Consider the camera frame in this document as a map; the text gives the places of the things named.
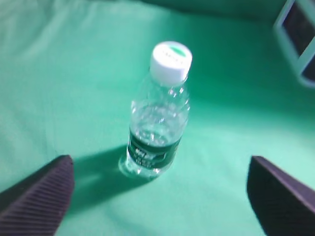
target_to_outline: green cloth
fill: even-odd
[[[173,166],[143,184],[117,162],[131,99],[165,40],[193,53],[191,114]],[[70,154],[76,190],[58,236],[262,236],[250,157],[315,187],[314,101],[268,23],[138,1],[0,1],[0,191]]]

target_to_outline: water bottle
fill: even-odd
[[[189,114],[190,50],[177,42],[155,46],[150,71],[131,103],[130,135],[121,164],[131,176],[156,178],[173,162]]]

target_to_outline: bottle label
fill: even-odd
[[[164,147],[150,146],[130,132],[128,152],[138,165],[147,169],[160,169],[173,161],[179,142]]]

